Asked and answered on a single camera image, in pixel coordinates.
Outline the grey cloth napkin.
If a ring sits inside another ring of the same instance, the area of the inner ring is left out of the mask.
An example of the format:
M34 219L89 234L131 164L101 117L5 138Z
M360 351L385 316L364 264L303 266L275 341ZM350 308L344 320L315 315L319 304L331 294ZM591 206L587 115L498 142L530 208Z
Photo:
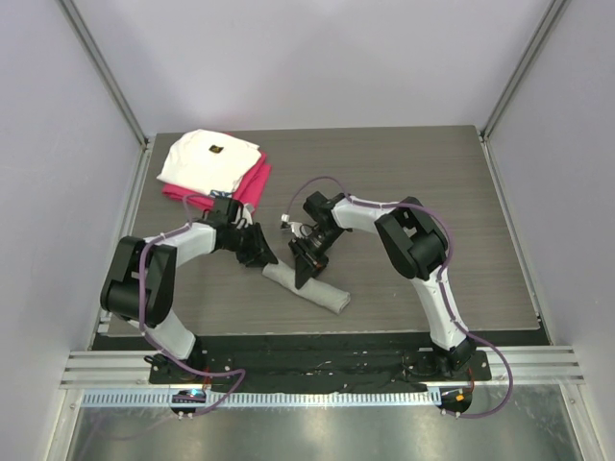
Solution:
M338 315L351 301L351 294L317 279L309 279L301 288L295 287L295 271L283 261L267 264L262 275L296 296Z

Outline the white folded cloth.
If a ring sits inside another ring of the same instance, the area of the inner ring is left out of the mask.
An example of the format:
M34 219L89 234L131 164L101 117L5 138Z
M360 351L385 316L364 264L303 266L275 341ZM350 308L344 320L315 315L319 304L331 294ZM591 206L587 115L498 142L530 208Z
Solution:
M157 179L202 194L232 194L262 159L257 144L226 133L196 130L171 145Z

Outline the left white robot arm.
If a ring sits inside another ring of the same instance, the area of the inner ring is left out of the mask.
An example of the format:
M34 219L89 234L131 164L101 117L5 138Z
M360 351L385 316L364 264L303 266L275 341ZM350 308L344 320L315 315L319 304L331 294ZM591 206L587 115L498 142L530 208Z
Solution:
M233 375L207 370L200 340L173 310L177 269L217 251L233 253L248 268L278 262L247 207L232 198L216 198L201 218L189 218L176 230L121 238L100 294L101 307L137 328L157 357L171 363L172 373L185 383L201 376Z

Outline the pink folded cloth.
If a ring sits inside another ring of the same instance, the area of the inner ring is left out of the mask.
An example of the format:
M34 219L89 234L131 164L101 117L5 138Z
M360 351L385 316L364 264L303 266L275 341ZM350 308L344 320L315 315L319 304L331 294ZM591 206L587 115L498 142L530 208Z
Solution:
M213 206L216 198L231 198L240 201L244 205L253 208L258 207L264 188L268 182L272 166L267 162L267 155L264 152L263 159L253 167L243 178L239 188L232 194L214 193L202 194L191 191L176 185L164 184L162 194L175 201L187 199L187 202L201 210L209 210Z

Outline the aluminium frame rail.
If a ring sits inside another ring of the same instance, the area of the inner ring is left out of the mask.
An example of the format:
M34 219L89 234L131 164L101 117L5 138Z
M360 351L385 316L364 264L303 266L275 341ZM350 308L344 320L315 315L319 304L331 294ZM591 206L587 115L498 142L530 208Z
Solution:
M226 408L438 405L467 402L481 386L572 385L584 381L569 347L477 351L466 371L437 375L428 351L271 351L212 354L204 376L173 375L145 351L73 352L61 388L81 389L82 404Z

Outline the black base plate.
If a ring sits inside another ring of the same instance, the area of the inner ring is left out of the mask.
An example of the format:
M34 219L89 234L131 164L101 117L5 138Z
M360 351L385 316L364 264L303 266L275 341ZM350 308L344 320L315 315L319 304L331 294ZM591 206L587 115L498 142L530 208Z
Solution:
M243 369L238 390L253 394L385 394L423 392L437 382L488 381L492 374L483 351L452 376L435 370L425 332L202 336L207 370ZM157 354L148 354L152 384L208 384L228 391L232 377L185 376Z

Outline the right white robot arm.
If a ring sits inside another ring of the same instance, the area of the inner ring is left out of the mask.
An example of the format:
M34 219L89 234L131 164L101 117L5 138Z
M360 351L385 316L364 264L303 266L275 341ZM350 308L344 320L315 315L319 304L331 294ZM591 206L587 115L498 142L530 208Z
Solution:
M329 264L327 251L344 233L365 231L380 238L396 272L408 279L423 306L430 327L435 371L446 379L464 373L475 353L476 342L461 320L449 277L450 242L433 215L414 197L400 203L378 203L342 193L328 199L315 192L303 209L312 226L283 226L293 237L288 246L295 263L295 287L317 278Z

